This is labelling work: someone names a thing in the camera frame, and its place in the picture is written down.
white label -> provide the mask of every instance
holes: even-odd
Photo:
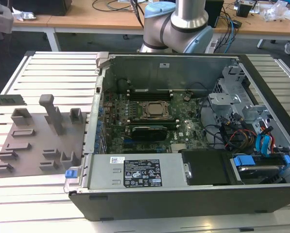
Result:
[[[170,68],[169,63],[160,63],[160,68]]]
[[[125,157],[110,157],[111,164],[123,164]]]

sticker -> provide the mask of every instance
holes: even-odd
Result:
[[[110,157],[111,164],[123,164],[125,157]]]
[[[162,176],[160,161],[124,160],[123,184],[126,188],[160,187]]]
[[[160,63],[160,68],[170,68],[169,63]]]

blue latch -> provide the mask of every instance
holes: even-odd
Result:
[[[66,179],[74,179],[77,178],[77,173],[78,173],[77,170],[67,170],[65,172],[65,177]]]
[[[251,155],[238,155],[233,159],[236,166],[254,166],[255,161]]]
[[[284,160],[286,164],[290,164],[290,156],[289,155],[284,155]]]

desk leg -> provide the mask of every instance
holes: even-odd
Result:
[[[217,45],[220,37],[221,37],[221,34],[219,34],[219,33],[213,34],[213,37],[212,37],[210,43],[206,47],[205,53],[214,53],[214,50],[216,48],[216,45]]]
[[[61,47],[59,45],[57,35],[54,31],[54,28],[46,28],[45,33],[47,34],[49,44],[53,52],[61,51]]]
[[[258,44],[257,44],[257,48],[262,49],[263,44],[266,42],[266,40],[259,40]]]

aluminum extrusion table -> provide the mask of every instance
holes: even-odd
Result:
[[[27,53],[3,94],[21,94],[31,113],[43,113],[41,94],[53,94],[61,112],[80,107],[90,112],[94,95],[94,52]],[[268,86],[290,114],[290,70],[281,60],[249,55]],[[0,149],[11,128],[14,107],[0,107]],[[0,179],[0,233],[3,232],[255,232],[290,233],[290,205],[270,214],[199,216],[89,222],[63,191],[60,175]]]

